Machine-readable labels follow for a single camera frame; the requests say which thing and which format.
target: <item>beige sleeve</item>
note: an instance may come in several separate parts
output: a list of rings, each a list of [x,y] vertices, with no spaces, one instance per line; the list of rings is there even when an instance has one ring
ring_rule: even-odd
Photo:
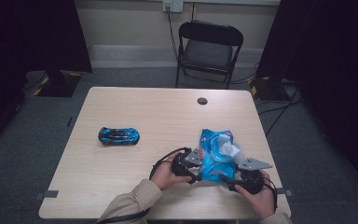
[[[153,206],[162,197],[155,183],[144,179],[130,193],[118,195],[106,208],[100,220],[137,214]],[[147,223],[144,218],[119,223]]]
[[[292,220],[286,213],[275,213],[274,215],[264,218],[260,224],[292,224]]]

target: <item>white wall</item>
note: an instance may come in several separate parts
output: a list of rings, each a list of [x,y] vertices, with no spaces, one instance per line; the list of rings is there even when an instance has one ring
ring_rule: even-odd
[[[175,36],[190,20],[191,3],[184,12],[172,16]],[[155,1],[76,0],[76,7],[88,45],[171,46],[170,26],[162,3]],[[264,48],[277,6],[197,3],[195,18],[224,23],[244,35],[244,49]]]

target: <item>gray carpet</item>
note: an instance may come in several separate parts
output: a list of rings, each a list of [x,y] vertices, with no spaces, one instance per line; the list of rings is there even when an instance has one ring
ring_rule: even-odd
[[[233,80],[253,68],[237,68]],[[21,111],[0,134],[0,223],[78,223],[95,220],[44,220],[41,201],[48,188],[88,90],[93,86],[173,88],[175,68],[95,68],[83,76],[71,98],[33,96],[25,91]],[[43,72],[28,74],[32,85]],[[249,90],[245,83],[231,89]],[[181,88],[223,89],[223,83],[181,76]],[[285,86],[289,94],[295,86]],[[301,100],[299,93],[296,99]],[[282,103],[255,101],[259,112]],[[281,110],[260,115],[267,131]],[[295,194],[288,201],[294,223],[358,223],[358,175],[328,144],[323,126],[302,101],[291,105],[268,134],[268,143],[283,186]]]

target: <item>table surface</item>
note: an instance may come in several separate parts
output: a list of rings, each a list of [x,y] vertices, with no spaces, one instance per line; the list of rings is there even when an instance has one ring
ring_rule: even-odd
[[[199,105],[204,97],[208,103]],[[135,128],[136,146],[105,147],[102,127]],[[268,169],[282,186],[248,91],[94,87],[80,111],[45,198],[42,218],[98,218],[118,195],[148,178],[152,165],[179,147],[198,146],[202,129],[231,130],[246,157],[273,165]],[[200,181],[177,184],[150,210],[149,219],[256,218],[250,204],[224,184]],[[286,196],[278,209],[291,215]]]

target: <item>blue toy car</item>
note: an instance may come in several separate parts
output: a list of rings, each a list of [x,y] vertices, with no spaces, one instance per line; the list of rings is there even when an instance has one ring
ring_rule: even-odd
[[[110,129],[101,128],[98,139],[105,146],[110,145],[136,145],[139,141],[139,133],[133,128]]]

